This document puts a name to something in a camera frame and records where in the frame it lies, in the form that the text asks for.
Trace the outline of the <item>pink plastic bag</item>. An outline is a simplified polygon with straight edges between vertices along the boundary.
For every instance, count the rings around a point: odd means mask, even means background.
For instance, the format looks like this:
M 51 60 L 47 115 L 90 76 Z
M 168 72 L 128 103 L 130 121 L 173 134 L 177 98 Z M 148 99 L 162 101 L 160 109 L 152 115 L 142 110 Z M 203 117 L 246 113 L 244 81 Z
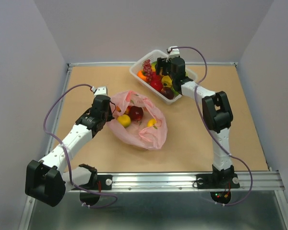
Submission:
M 147 150 L 159 150 L 164 145 L 168 127 L 166 118 L 159 108 L 144 95 L 134 91 L 119 92 L 111 97 L 114 103 L 111 109 L 114 111 L 114 120 L 107 123 L 111 132 L 122 142 L 134 145 Z M 122 112 L 116 110 L 117 106 L 120 107 Z M 123 115 L 128 106 L 141 107 L 144 111 L 144 117 L 140 121 L 132 121 L 130 126 L 124 128 L 117 118 Z M 147 127 L 147 122 L 150 119 L 156 119 L 157 129 Z

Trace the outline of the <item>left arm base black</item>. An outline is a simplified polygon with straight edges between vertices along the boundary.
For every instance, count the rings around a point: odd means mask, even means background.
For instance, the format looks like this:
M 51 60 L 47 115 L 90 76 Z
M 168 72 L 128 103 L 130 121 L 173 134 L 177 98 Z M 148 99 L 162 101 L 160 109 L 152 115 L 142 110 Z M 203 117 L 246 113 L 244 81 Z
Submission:
M 89 209 L 106 208 L 115 204 L 118 197 L 107 193 L 112 190 L 113 175 L 91 175 L 84 184 L 77 182 L 73 184 L 72 190 L 80 191 L 80 202 L 83 207 Z

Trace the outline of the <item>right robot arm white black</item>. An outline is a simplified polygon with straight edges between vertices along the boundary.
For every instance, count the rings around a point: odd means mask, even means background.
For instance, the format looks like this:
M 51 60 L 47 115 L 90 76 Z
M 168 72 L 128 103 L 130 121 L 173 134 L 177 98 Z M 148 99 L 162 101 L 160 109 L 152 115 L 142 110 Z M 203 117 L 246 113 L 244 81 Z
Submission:
M 225 92 L 203 88 L 186 75 L 185 61 L 181 57 L 158 58 L 156 72 L 170 76 L 175 91 L 195 100 L 201 120 L 213 140 L 212 173 L 201 174 L 196 179 L 198 186 L 212 183 L 222 187 L 231 181 L 234 167 L 229 152 L 229 129 L 233 113 Z

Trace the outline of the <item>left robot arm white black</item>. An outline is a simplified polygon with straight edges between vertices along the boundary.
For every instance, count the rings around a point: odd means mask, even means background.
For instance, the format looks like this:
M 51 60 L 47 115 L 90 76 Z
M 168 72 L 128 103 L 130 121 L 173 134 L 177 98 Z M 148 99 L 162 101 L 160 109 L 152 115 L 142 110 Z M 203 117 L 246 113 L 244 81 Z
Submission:
M 113 119 L 110 97 L 97 95 L 92 106 L 82 114 L 71 131 L 54 150 L 40 159 L 32 160 L 26 168 L 25 193 L 51 207 L 74 188 L 100 189 L 97 170 L 87 164 L 64 173 L 78 151 Z

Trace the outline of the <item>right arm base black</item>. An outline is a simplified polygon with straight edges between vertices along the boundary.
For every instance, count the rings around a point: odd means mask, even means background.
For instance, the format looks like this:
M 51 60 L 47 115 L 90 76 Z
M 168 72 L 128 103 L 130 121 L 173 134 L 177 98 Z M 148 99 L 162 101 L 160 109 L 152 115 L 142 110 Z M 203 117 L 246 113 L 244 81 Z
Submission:
M 231 189 L 240 188 L 237 175 L 234 176 L 218 176 L 213 173 L 202 173 L 196 176 L 192 183 L 193 188 L 212 189 L 210 192 L 213 201 L 227 205 L 231 200 Z

